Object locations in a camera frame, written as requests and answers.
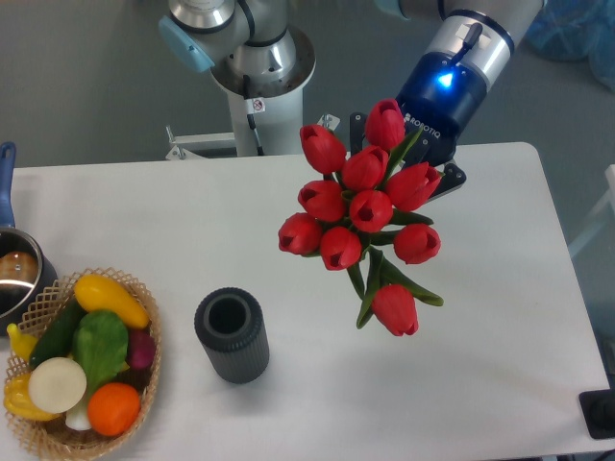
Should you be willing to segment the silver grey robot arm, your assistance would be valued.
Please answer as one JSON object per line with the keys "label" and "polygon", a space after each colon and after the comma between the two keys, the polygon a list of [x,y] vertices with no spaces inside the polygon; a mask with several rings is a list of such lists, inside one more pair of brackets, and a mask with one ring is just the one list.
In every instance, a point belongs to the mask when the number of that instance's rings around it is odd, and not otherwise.
{"label": "silver grey robot arm", "polygon": [[[442,167],[435,189],[442,196],[464,184],[453,160],[457,140],[543,3],[381,1],[379,8],[404,19],[441,18],[396,100],[406,129],[419,137],[404,164]],[[308,37],[288,23],[284,1],[173,1],[159,31],[184,65],[210,72],[227,94],[233,129],[201,136],[202,148],[234,148],[241,157],[299,151],[303,90],[315,56]]]}

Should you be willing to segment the black dark-blue gripper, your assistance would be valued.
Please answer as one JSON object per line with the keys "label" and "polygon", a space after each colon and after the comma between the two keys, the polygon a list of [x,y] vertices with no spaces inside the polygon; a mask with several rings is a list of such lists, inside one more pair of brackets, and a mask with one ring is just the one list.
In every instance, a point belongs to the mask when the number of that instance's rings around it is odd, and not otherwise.
{"label": "black dark-blue gripper", "polygon": [[[459,136],[465,130],[487,94],[482,75],[464,65],[452,65],[452,58],[443,53],[427,53],[396,96],[406,123],[421,129],[429,148],[423,161],[439,166],[450,161]],[[350,152],[363,149],[367,115],[350,115]],[[439,185],[430,201],[458,190],[466,183],[466,173],[454,162],[446,163]]]}

